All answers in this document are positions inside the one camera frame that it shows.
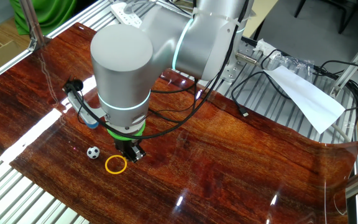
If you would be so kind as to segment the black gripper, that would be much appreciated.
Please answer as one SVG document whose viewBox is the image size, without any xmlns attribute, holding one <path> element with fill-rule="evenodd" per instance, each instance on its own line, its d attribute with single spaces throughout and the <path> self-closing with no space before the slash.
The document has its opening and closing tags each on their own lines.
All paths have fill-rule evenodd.
<svg viewBox="0 0 358 224">
<path fill-rule="evenodd" d="M 142 159 L 146 152 L 140 147 L 141 140 L 120 140 L 114 138 L 115 147 L 122 152 L 122 155 L 133 163 Z"/>
</svg>

